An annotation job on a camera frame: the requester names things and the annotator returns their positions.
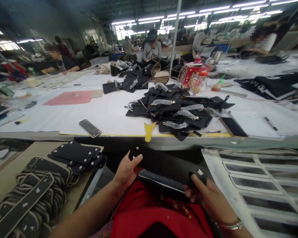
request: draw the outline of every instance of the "white cloth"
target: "white cloth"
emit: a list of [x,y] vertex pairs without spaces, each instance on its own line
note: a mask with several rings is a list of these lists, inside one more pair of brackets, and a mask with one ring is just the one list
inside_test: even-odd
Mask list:
[[270,35],[268,35],[265,39],[263,39],[259,44],[258,44],[258,48],[260,48],[261,50],[264,51],[270,51],[272,46],[275,43],[277,34],[276,33],[272,33]]
[[201,45],[201,42],[206,38],[206,35],[204,32],[197,33],[194,37],[192,49],[195,50],[199,45]]

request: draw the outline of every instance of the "stack of leather straps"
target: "stack of leather straps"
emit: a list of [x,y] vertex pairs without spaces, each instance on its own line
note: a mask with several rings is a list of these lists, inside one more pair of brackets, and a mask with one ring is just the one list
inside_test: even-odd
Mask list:
[[[86,167],[96,164],[100,168],[107,161],[107,157],[99,153],[99,147],[80,148],[81,145],[77,146],[74,141],[68,144],[69,147],[66,147],[66,144],[58,147],[67,148],[60,155],[66,151],[73,155],[81,153],[83,162],[85,159],[89,160]],[[81,166],[77,162],[72,164],[76,167]],[[51,226],[56,225],[60,210],[67,202],[66,192],[78,182],[83,171],[76,170],[76,167],[51,158],[32,158],[25,169],[16,175],[17,185],[0,199],[0,238],[49,237],[52,234]]]
[[213,116],[220,116],[222,109],[232,107],[220,97],[191,97],[189,88],[181,84],[157,83],[144,97],[130,102],[126,116],[143,116],[158,122],[159,132],[171,133],[183,141],[190,133],[201,136],[197,131],[208,126]]

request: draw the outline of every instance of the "yellow plastic tool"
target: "yellow plastic tool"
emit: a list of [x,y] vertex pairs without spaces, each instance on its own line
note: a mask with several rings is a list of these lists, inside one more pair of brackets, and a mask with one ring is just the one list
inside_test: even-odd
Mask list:
[[153,131],[153,128],[155,127],[155,125],[156,125],[156,122],[151,125],[148,125],[145,123],[145,131],[146,131],[145,141],[146,142],[151,141],[151,135],[152,135],[152,131]]

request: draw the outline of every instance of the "white label sticker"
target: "white label sticker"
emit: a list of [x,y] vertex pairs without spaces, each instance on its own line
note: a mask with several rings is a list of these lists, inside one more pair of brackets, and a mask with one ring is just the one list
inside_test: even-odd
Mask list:
[[199,174],[199,175],[203,175],[203,172],[199,169],[199,170],[198,170],[198,174]]

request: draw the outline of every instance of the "bracelet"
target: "bracelet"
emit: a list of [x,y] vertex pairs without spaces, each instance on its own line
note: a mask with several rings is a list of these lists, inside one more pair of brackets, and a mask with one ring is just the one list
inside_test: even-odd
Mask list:
[[241,219],[239,219],[239,222],[236,222],[234,225],[224,225],[224,224],[218,224],[217,222],[215,223],[218,228],[222,228],[225,230],[237,230],[241,229],[241,227],[244,226],[243,222]]

